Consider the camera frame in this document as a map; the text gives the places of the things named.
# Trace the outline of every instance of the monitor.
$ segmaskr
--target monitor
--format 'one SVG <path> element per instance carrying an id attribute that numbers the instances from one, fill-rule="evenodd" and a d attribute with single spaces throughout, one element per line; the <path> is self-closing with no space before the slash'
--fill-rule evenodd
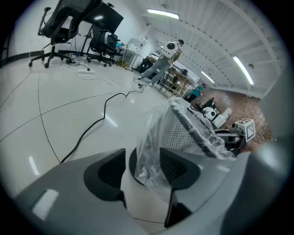
<path id="1" fill-rule="evenodd" d="M 122 22 L 123 17 L 110 6 L 102 3 L 100 7 L 86 15 L 83 20 L 114 33 Z"/>

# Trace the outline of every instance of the gray trousers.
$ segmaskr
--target gray trousers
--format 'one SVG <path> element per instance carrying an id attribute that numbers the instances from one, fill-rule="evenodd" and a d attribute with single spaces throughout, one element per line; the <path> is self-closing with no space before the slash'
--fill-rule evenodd
<path id="1" fill-rule="evenodd" d="M 160 60 L 157 60 L 156 63 L 149 69 L 147 69 L 144 73 L 142 73 L 142 78 L 150 76 L 152 73 L 154 73 L 158 68 L 160 69 L 159 73 L 154 76 L 151 80 L 152 84 L 157 83 L 162 76 L 165 74 L 165 72 L 169 69 L 170 63 L 167 61 L 167 59 L 162 58 Z"/>

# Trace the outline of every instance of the plastic bag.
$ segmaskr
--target plastic bag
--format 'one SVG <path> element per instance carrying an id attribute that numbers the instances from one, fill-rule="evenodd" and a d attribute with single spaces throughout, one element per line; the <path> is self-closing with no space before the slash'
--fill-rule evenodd
<path id="1" fill-rule="evenodd" d="M 160 148 L 234 160 L 233 153 L 213 131 L 210 121 L 199 112 L 190 112 L 182 98 L 171 98 L 153 109 L 136 146 L 135 178 L 149 190 L 169 201 L 170 185 L 160 168 Z"/>

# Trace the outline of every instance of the white box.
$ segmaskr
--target white box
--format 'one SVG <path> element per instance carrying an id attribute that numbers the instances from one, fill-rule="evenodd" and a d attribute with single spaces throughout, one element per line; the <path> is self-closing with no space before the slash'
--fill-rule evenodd
<path id="1" fill-rule="evenodd" d="M 246 118 L 236 122 L 235 125 L 245 133 L 245 143 L 255 137 L 255 125 L 253 119 Z"/>

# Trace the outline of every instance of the office chair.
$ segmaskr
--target office chair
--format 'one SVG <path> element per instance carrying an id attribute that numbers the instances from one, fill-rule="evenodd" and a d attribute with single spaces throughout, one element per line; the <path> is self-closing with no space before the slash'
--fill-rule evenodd
<path id="1" fill-rule="evenodd" d="M 87 51 L 87 61 L 90 63 L 91 59 L 96 59 L 99 62 L 104 62 L 104 67 L 111 66 L 111 64 L 114 64 L 114 56 L 122 56 L 117 50 L 116 50 L 116 43 L 120 41 L 117 39 L 117 35 L 111 34 L 107 36 L 107 42 L 105 42 L 105 36 L 106 33 L 109 33 L 110 31 L 107 29 L 101 29 L 96 25 L 93 25 L 93 39 L 90 42 L 88 51 Z M 89 50 L 93 52 L 99 53 L 99 55 L 93 55 L 89 53 Z"/>
<path id="2" fill-rule="evenodd" d="M 123 56 L 123 54 L 120 53 L 123 49 L 119 49 L 119 51 L 116 49 L 116 44 L 119 41 L 120 40 L 115 34 L 107 36 L 107 45 L 109 46 L 109 48 L 106 53 L 110 56 L 109 60 L 110 62 L 112 62 L 112 64 L 114 64 L 114 56 Z"/>
<path id="3" fill-rule="evenodd" d="M 51 42 L 48 45 L 51 44 L 53 45 L 53 47 L 51 52 L 32 59 L 28 65 L 32 67 L 33 61 L 38 59 L 44 61 L 45 57 L 49 57 L 47 63 L 45 63 L 45 68 L 48 68 L 50 60 L 55 56 L 61 58 L 61 60 L 63 60 L 64 58 L 68 59 L 69 57 L 55 52 L 55 44 L 66 43 L 68 42 L 68 40 L 75 37 L 78 34 L 79 24 L 81 23 L 83 18 L 89 12 L 99 7 L 101 4 L 102 0 L 59 0 L 52 16 L 42 28 L 43 22 L 45 22 L 45 16 L 47 15 L 47 12 L 51 9 L 50 7 L 46 7 L 44 9 L 44 14 L 40 23 L 38 35 L 50 38 Z M 69 28 L 63 28 L 62 26 L 68 17 L 72 17 L 70 26 Z"/>

